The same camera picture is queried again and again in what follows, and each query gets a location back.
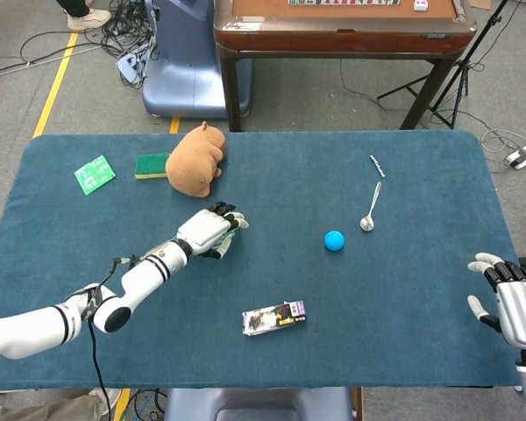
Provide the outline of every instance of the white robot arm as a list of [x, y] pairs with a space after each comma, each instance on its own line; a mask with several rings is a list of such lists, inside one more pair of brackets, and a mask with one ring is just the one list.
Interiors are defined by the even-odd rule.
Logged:
[[502, 333], [512, 347], [520, 350], [516, 371], [526, 401], [526, 270], [488, 253], [478, 253], [475, 259], [468, 268], [481, 272], [489, 281], [497, 300], [499, 317], [489, 314], [476, 296], [469, 296], [467, 302], [481, 323]]
[[90, 284], [64, 303], [0, 318], [0, 355], [20, 359], [70, 342], [88, 318], [102, 332], [116, 332], [147, 296], [187, 265], [189, 257], [224, 257], [236, 230], [249, 227], [234, 209], [218, 202], [197, 212], [173, 239], [146, 253], [123, 275], [121, 297], [102, 284]]

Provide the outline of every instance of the cable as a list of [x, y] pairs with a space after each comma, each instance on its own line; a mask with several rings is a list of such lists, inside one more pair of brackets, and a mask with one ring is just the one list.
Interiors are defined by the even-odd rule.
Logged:
[[[447, 112], [447, 111], [454, 112], [454, 110], [452, 110], [452, 109], [446, 109], [446, 110], [438, 110], [437, 113]], [[481, 118], [479, 118], [479, 117], [475, 117], [473, 114], [471, 114], [471, 113], [469, 113], [469, 112], [467, 112], [467, 111], [458, 110], [458, 113], [459, 113], [459, 114], [466, 114], [468, 117], [473, 118], [474, 120], [477, 120], [477, 121], [479, 121], [480, 123], [482, 123], [482, 124], [488, 129], [488, 130], [491, 130], [491, 127], [489, 127], [489, 125], [488, 125], [485, 121], [483, 121]], [[432, 121], [432, 119], [433, 119], [434, 117], [436, 117], [436, 116], [437, 116], [436, 114], [432, 114], [432, 115], [430, 116], [430, 122], [431, 122], [433, 125], [443, 125], [443, 124], [444, 124], [443, 122], [437, 123], [437, 122], [435, 122], [435, 121]]]
[[156, 395], [154, 397], [154, 405], [156, 405], [156, 408], [158, 408], [158, 411], [160, 411], [162, 414], [165, 414], [166, 412], [161, 408], [160, 404], [158, 403], [158, 394], [160, 394], [160, 388], [156, 389]]
[[[71, 53], [70, 56], [73, 57], [75, 55], [78, 55], [78, 54], [84, 54], [84, 53], [89, 53], [90, 51], [94, 51], [94, 50], [97, 50], [98, 48], [101, 48], [101, 46], [93, 46], [91, 48], [88, 48], [86, 50], [81, 50], [81, 51], [77, 51], [75, 53]], [[31, 64], [29, 66], [24, 66], [22, 68], [18, 67], [18, 68], [14, 68], [12, 70], [8, 70], [7, 72], [3, 72], [3, 73], [0, 73], [0, 76], [6, 76], [6, 75], [11, 75], [12, 73], [16, 73], [16, 72], [20, 72], [22, 70], [27, 70], [27, 69], [30, 69], [30, 68], [36, 68], [38, 66], [43, 66], [45, 64], [49, 64], [49, 63], [53, 63], [55, 61], [59, 61], [59, 60], [62, 60], [64, 57], [56, 57], [54, 59], [51, 59], [51, 60], [47, 60], [47, 61], [42, 61], [40, 63], [36, 63], [36, 64]]]
[[[373, 103], [374, 105], [376, 105], [377, 107], [379, 107], [382, 111], [384, 112], [389, 112], [389, 111], [403, 111], [403, 112], [408, 112], [409, 110], [404, 110], [403, 108], [386, 108], [385, 106], [383, 106], [380, 101], [377, 101], [376, 99], [372, 98], [371, 96], [369, 96], [368, 94], [365, 94], [364, 92], [359, 92], [357, 90], [354, 90], [354, 89], [351, 89], [347, 86], [347, 84], [345, 83], [345, 77], [343, 76], [343, 59], [339, 59], [339, 77], [341, 78], [341, 83], [343, 84], [343, 88], [347, 91], [347, 92], [350, 92], [354, 95], [358, 95], [364, 99], [366, 99], [368, 102], [370, 103]], [[421, 125], [421, 127], [423, 129], [426, 129], [427, 127], [422, 123], [422, 122], [419, 122], [419, 124]]]
[[137, 410], [137, 400], [135, 399], [134, 400], [134, 416], [132, 417], [132, 420], [131, 421], [134, 421], [135, 417], [139, 420], [139, 421], [144, 421], [141, 417], [140, 417], [140, 414], [142, 414], [142, 411], [144, 410], [144, 408], [148, 405], [148, 403], [152, 400], [152, 398], [154, 397], [155, 393], [154, 392], [150, 392], [150, 395], [148, 396], [148, 398], [144, 401], [144, 403], [142, 403], [142, 406], [140, 407], [139, 410]]
[[85, 316], [88, 320], [92, 319], [92, 316], [93, 316], [92, 311], [95, 311], [95, 309], [91, 310], [89, 306], [96, 305], [97, 294], [99, 294], [99, 291], [101, 290], [102, 286], [113, 276], [113, 274], [115, 273], [115, 269], [117, 269], [117, 265], [121, 263], [122, 260], [123, 260], [122, 258], [111, 259], [111, 267], [110, 267], [109, 273], [107, 274], [107, 276], [105, 276], [105, 278], [103, 278], [101, 282], [97, 284], [94, 290], [94, 295], [91, 296], [91, 298], [89, 299], [88, 308], [86, 309], [88, 314]]
[[92, 358], [94, 360], [94, 367], [96, 368], [97, 380], [99, 381], [99, 386], [102, 388], [103, 395], [105, 396], [105, 401], [107, 402], [107, 411], [109, 412], [109, 420], [111, 420], [111, 402], [109, 400], [109, 395], [105, 386], [103, 386], [102, 372], [99, 369], [99, 364], [97, 363], [96, 355], [96, 334], [94, 333], [94, 327], [92, 326], [91, 318], [88, 319], [88, 328], [89, 336], [91, 337], [91, 349], [92, 349]]
[[[167, 398], [167, 394], [165, 394], [164, 392], [162, 392], [160, 389], [138, 389], [136, 392], [134, 392], [134, 394], [131, 395], [131, 397], [129, 398], [129, 402], [128, 404], [126, 404], [126, 408], [124, 409], [124, 412], [128, 414], [128, 410], [129, 410], [129, 405], [131, 404], [132, 402], [132, 405], [134, 407], [134, 416], [139, 420], [139, 421], [146, 421], [144, 420], [142, 417], [141, 417], [141, 413], [142, 413], [142, 410], [144, 409], [144, 405], [143, 405], [143, 408], [141, 408], [140, 410], [138, 409], [137, 407], [137, 399], [140, 395], [142, 395], [143, 393], [148, 393], [148, 392], [151, 392], [151, 393], [154, 393], [155, 394], [155, 398], [154, 398], [154, 402], [156, 403], [157, 399], [158, 399], [158, 395], [162, 395], [164, 396], [165, 398]], [[162, 414], [164, 413], [164, 411], [159, 408], [158, 405], [156, 405], [156, 408], [158, 408], [158, 410], [160, 410], [160, 412], [162, 412]], [[150, 411], [150, 414], [149, 414], [149, 418], [151, 419], [151, 421], [159, 421], [161, 419], [163, 419], [163, 416], [161, 417], [159, 413], [157, 413], [155, 410], [152, 410]]]
[[491, 162], [496, 162], [497, 164], [501, 164], [502, 166], [505, 167], [505, 169], [503, 169], [502, 171], [493, 171], [493, 170], [489, 170], [489, 172], [491, 174], [501, 174], [501, 173], [506, 173], [507, 171], [509, 171], [511, 169], [511, 167], [509, 166], [509, 164], [507, 164], [504, 160], [503, 161], [498, 161], [498, 160], [492, 160], [491, 158], [487, 158], [485, 157], [485, 159], [487, 161], [491, 161]]
[[483, 61], [483, 59], [485, 59], [486, 55], [488, 55], [489, 52], [493, 49], [493, 47], [495, 46], [495, 44], [496, 44], [497, 41], [499, 40], [499, 37], [501, 36], [501, 34], [505, 31], [505, 29], [507, 29], [508, 24], [510, 24], [510, 21], [512, 20], [512, 17], [515, 15], [516, 10], [518, 9], [518, 6], [520, 6], [520, 3], [522, 3], [522, 0], [518, 0], [518, 3], [516, 4], [515, 9], [514, 9], [514, 10], [512, 11], [512, 13], [510, 14], [510, 17], [508, 18], [507, 23], [501, 28], [501, 30], [500, 30], [499, 33], [497, 34], [496, 38], [495, 38], [494, 41], [493, 41], [493, 44], [491, 44], [491, 46], [487, 49], [487, 51], [483, 53], [483, 55], [481, 56], [481, 58], [480, 58], [479, 60], [477, 60], [477, 63], [474, 63], [474, 64], [481, 63], [481, 62]]
[[[156, 15], [153, 12], [153, 29], [146, 11], [145, 2], [130, 2], [127, 0], [111, 0], [111, 19], [102, 27], [102, 39], [97, 43], [104, 51], [116, 59], [115, 69], [121, 83], [134, 89], [141, 89], [146, 78], [148, 58], [153, 60], [156, 48]], [[127, 57], [134, 62], [135, 74], [131, 81], [126, 80], [119, 70], [119, 61]]]
[[[516, 136], [517, 138], [520, 138], [520, 139], [523, 139], [523, 140], [526, 140], [526, 137], [525, 136], [522, 136], [521, 134], [518, 134], [518, 133], [515, 133], [515, 132], [511, 132], [509, 130], [503, 130], [503, 129], [490, 129], [490, 130], [487, 130], [485, 133], [483, 133], [483, 135], [481, 136], [481, 145], [483, 146], [483, 148], [488, 151], [488, 152], [491, 152], [491, 153], [499, 153], [500, 151], [502, 151], [505, 147], [512, 147], [508, 144], [508, 142], [512, 142], [517, 149], [522, 149], [522, 146], [518, 145], [515, 141], [513, 141], [511, 138], [503, 138], [502, 136], [493, 136], [492, 138], [489, 138], [489, 139], [485, 139], [485, 137], [489, 134], [489, 133], [494, 133], [494, 134], [497, 134], [497, 132], [500, 132], [500, 133], [506, 133], [506, 134], [512, 134], [513, 136]], [[499, 139], [502, 143], [502, 146], [499, 148], [499, 149], [489, 149], [488, 147], [485, 146], [485, 142], [487, 142], [488, 140], [490, 139]]]
[[68, 50], [69, 48], [77, 48], [79, 46], [96, 45], [96, 43], [93, 43], [93, 42], [83, 42], [81, 44], [76, 44], [74, 46], [65, 46], [63, 48], [59, 48], [58, 50], [55, 50], [52, 53], [49, 53], [49, 54], [46, 54], [46, 55], [42, 55], [42, 56], [40, 56], [40, 57], [38, 57], [36, 59], [30, 60], [30, 59], [27, 59], [27, 58], [24, 57], [24, 48], [27, 46], [27, 44], [31, 40], [36, 39], [37, 37], [41, 37], [43, 35], [49, 35], [49, 34], [52, 34], [52, 33], [56, 34], [56, 33], [71, 33], [71, 32], [69, 32], [69, 31], [48, 31], [48, 32], [37, 33], [37, 34], [31, 36], [26, 41], [24, 41], [22, 46], [19, 48], [19, 59], [21, 60], [21, 62], [15, 63], [15, 64], [10, 64], [9, 66], [5, 66], [3, 68], [0, 68], [0, 72], [3, 72], [5, 70], [10, 70], [12, 68], [21, 68], [22, 66], [25, 66], [25, 67], [35, 66], [39, 61], [48, 59], [49, 57], [51, 57], [51, 56], [53, 56], [55, 54], [63, 53], [64, 51]]

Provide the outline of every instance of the tripod stand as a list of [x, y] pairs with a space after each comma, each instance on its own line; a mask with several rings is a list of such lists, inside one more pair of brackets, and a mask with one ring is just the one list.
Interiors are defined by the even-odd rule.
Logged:
[[[443, 123], [445, 123], [448, 127], [450, 127], [451, 129], [453, 129], [454, 125], [456, 124], [456, 116], [458, 115], [458, 107], [459, 107], [460, 101], [462, 100], [464, 89], [466, 90], [466, 96], [468, 94], [468, 74], [471, 68], [470, 62], [471, 62], [472, 56], [475, 54], [475, 51], [477, 50], [478, 46], [481, 44], [481, 42], [483, 41], [487, 33], [489, 32], [489, 30], [493, 26], [501, 22], [502, 20], [501, 12], [502, 12], [502, 9], [507, 4], [507, 2], [508, 0], [501, 0], [501, 3], [497, 6], [493, 15], [491, 15], [491, 17], [489, 18], [489, 20], [487, 21], [487, 23], [481, 30], [480, 36], [475, 40], [475, 42], [473, 42], [473, 45], [467, 52], [466, 56], [462, 60], [456, 61], [455, 66], [457, 66], [458, 68], [456, 69], [456, 72], [454, 72], [454, 75], [452, 75], [452, 78], [450, 79], [450, 81], [448, 81], [448, 84], [442, 91], [442, 94], [440, 94], [440, 97], [438, 98], [438, 100], [435, 102], [434, 105], [432, 105], [431, 107], [428, 107], [430, 112], [432, 112], [435, 116], [440, 118], [440, 120]], [[404, 85], [398, 88], [392, 89], [389, 92], [386, 92], [385, 94], [378, 96], [377, 99], [380, 100], [384, 96], [392, 95], [395, 92], [399, 92], [402, 89], [408, 90], [411, 94], [413, 94], [413, 96], [417, 97], [418, 94], [417, 92], [415, 92], [412, 86], [415, 85], [416, 83], [424, 81], [427, 77], [428, 76], [426, 75], [418, 79], [415, 79], [414, 81], [405, 83]], [[440, 113], [438, 112], [438, 107], [444, 101], [444, 98], [448, 94], [448, 91], [451, 89], [452, 85], [455, 83], [455, 81], [458, 78], [459, 78], [459, 85], [458, 85], [458, 92], [456, 95], [456, 102], [454, 103], [454, 110], [453, 110], [453, 113], [451, 114], [451, 120], [449, 121], [447, 118], [444, 118], [442, 115], [440, 115]]]

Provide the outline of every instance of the blue machine base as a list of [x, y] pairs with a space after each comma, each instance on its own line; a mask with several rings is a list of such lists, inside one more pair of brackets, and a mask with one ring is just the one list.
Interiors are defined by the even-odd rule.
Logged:
[[[239, 110], [252, 107], [253, 60], [238, 62]], [[226, 118], [220, 67], [195, 68], [149, 60], [142, 91], [146, 110], [164, 117]]]

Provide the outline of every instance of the black cable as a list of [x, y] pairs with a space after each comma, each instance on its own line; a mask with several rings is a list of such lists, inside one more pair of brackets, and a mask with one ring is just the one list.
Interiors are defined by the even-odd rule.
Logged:
[[105, 396], [105, 401], [107, 402], [107, 411], [109, 412], [109, 420], [111, 420], [111, 402], [109, 400], [107, 390], [105, 390], [105, 386], [103, 386], [102, 372], [99, 369], [99, 364], [97, 363], [96, 334], [94, 333], [94, 327], [92, 326], [91, 318], [88, 319], [88, 328], [89, 336], [91, 336], [92, 358], [94, 360], [94, 367], [96, 368], [97, 380], [99, 381], [99, 386], [102, 388], [103, 395]]
[[[364, 92], [359, 92], [357, 90], [354, 90], [354, 89], [351, 89], [347, 86], [347, 84], [345, 83], [345, 77], [343, 76], [343, 59], [339, 59], [339, 77], [341, 78], [341, 83], [343, 84], [343, 88], [347, 91], [347, 92], [350, 92], [354, 95], [358, 95], [364, 99], [366, 99], [368, 102], [371, 102], [373, 103], [374, 105], [376, 105], [377, 107], [379, 107], [382, 111], [384, 112], [389, 112], [389, 111], [403, 111], [403, 112], [408, 112], [409, 110], [404, 110], [403, 108], [386, 108], [385, 106], [383, 106], [379, 101], [375, 100], [374, 98], [372, 98], [371, 96], [369, 96], [368, 94], [365, 94]], [[421, 127], [423, 129], [427, 129], [428, 127], [426, 125], [423, 124], [423, 122], [419, 122], [419, 125], [421, 125]]]
[[58, 50], [55, 50], [52, 53], [49, 53], [49, 54], [46, 54], [46, 55], [42, 55], [42, 56], [37, 57], [37, 58], [32, 59], [32, 60], [27, 59], [27, 58], [24, 57], [24, 48], [27, 46], [27, 44], [31, 40], [36, 39], [37, 37], [41, 37], [43, 35], [49, 35], [49, 34], [52, 34], [52, 33], [71, 33], [71, 32], [70, 31], [48, 31], [48, 32], [37, 33], [37, 34], [31, 36], [26, 41], [24, 41], [22, 46], [19, 48], [19, 59], [21, 60], [21, 62], [15, 63], [15, 64], [11, 64], [10, 66], [5, 66], [3, 68], [0, 68], [0, 72], [3, 72], [4, 70], [10, 70], [11, 68], [20, 68], [20, 67], [23, 67], [23, 66], [30, 66], [32, 64], [36, 64], [39, 61], [48, 59], [49, 57], [52, 57], [55, 54], [63, 53], [64, 51], [68, 50], [69, 48], [77, 48], [78, 46], [98, 45], [97, 43], [94, 43], [94, 42], [83, 42], [83, 43], [80, 43], [80, 44], [75, 44], [73, 46], [65, 46], [63, 48], [59, 48]]
[[111, 19], [102, 27], [102, 40], [99, 44], [107, 54], [117, 58], [136, 45], [147, 42], [151, 37], [150, 22], [144, 2], [110, 2]]
[[[438, 113], [440, 113], [440, 112], [447, 112], [447, 111], [454, 112], [454, 110], [452, 110], [452, 109], [446, 109], [446, 110], [438, 110]], [[471, 113], [469, 113], [469, 112], [467, 112], [467, 111], [458, 110], [458, 113], [459, 113], [459, 114], [466, 114], [468, 117], [473, 118], [474, 120], [477, 120], [477, 121], [479, 121], [480, 123], [482, 123], [482, 124], [488, 129], [488, 130], [493, 130], [493, 129], [491, 129], [491, 127], [489, 127], [489, 125], [488, 125], [485, 121], [483, 121], [481, 118], [479, 118], [479, 117], [475, 117], [473, 114], [471, 114]], [[436, 116], [435, 114], [432, 114], [432, 115], [430, 116], [430, 122], [431, 122], [433, 125], [443, 125], [443, 124], [444, 124], [443, 122], [437, 123], [437, 122], [435, 122], [435, 121], [432, 121], [432, 119], [433, 119], [435, 116]]]
[[[131, 395], [131, 397], [129, 398], [129, 402], [128, 402], [128, 404], [126, 404], [126, 408], [124, 409], [124, 412], [128, 412], [129, 405], [130, 405], [131, 402], [132, 402], [132, 405], [133, 405], [133, 407], [134, 407], [134, 414], [135, 414], [135, 417], [136, 417], [139, 421], [146, 421], [146, 420], [144, 420], [144, 419], [140, 416], [140, 414], [139, 414], [139, 409], [138, 409], [138, 407], [137, 407], [137, 399], [138, 399], [138, 397], [139, 397], [141, 394], [143, 394], [143, 393], [148, 393], [148, 392], [152, 392], [152, 393], [155, 394], [155, 398], [154, 398], [155, 401], [154, 401], [154, 403], [157, 402], [156, 399], [157, 399], [158, 395], [162, 395], [162, 396], [164, 396], [165, 398], [167, 398], [167, 394], [165, 394], [164, 392], [162, 392], [160, 389], [138, 389], [138, 390], [137, 390], [136, 392], [134, 392], [134, 393]], [[164, 413], [164, 411], [163, 411], [163, 410], [162, 410], [157, 404], [156, 404], [156, 407], [162, 412], [162, 414]], [[155, 416], [156, 416], [156, 420], [158, 420], [158, 419], [163, 419], [163, 417], [160, 417], [160, 415], [157, 414], [155, 411], [151, 411], [151, 412], [150, 412], [150, 416], [149, 416], [149, 418], [150, 418], [151, 420], [153, 419], [153, 414], [155, 414]]]
[[154, 405], [156, 405], [156, 408], [158, 409], [158, 411], [160, 411], [162, 414], [165, 414], [166, 412], [161, 408], [160, 404], [158, 403], [158, 395], [160, 393], [162, 393], [162, 392], [160, 392], [160, 388], [157, 388], [156, 389], [156, 395], [154, 396]]
[[[94, 306], [96, 304], [96, 296], [97, 294], [99, 294], [99, 291], [101, 290], [102, 286], [113, 276], [113, 274], [115, 273], [115, 269], [117, 269], [117, 265], [121, 262], [121, 259], [111, 259], [111, 267], [110, 267], [110, 270], [109, 270], [109, 273], [107, 274], [107, 276], [105, 276], [105, 278], [103, 278], [103, 280], [101, 282], [99, 282], [94, 290], [94, 295], [91, 296], [91, 298], [89, 299], [89, 304], [88, 306], [92, 305]], [[86, 317], [88, 317], [89, 319], [88, 320], [91, 320], [92, 319], [92, 315], [90, 314], [91, 310], [89, 308], [87, 308], [87, 311], [88, 311], [88, 315]]]
[[508, 18], [507, 23], [501, 28], [501, 30], [497, 34], [496, 38], [493, 41], [493, 44], [491, 44], [491, 46], [487, 49], [487, 51], [483, 53], [481, 58], [479, 60], [477, 60], [478, 63], [481, 63], [483, 61], [483, 59], [485, 59], [485, 56], [488, 55], [489, 52], [493, 49], [493, 47], [495, 46], [495, 44], [499, 40], [499, 37], [501, 36], [501, 34], [505, 31], [505, 29], [507, 29], [508, 24], [510, 24], [510, 21], [512, 20], [512, 17], [515, 15], [516, 10], [518, 9], [518, 6], [520, 6], [520, 3], [522, 3], [522, 0], [518, 0], [518, 3], [516, 4], [515, 9], [510, 14], [510, 17]]

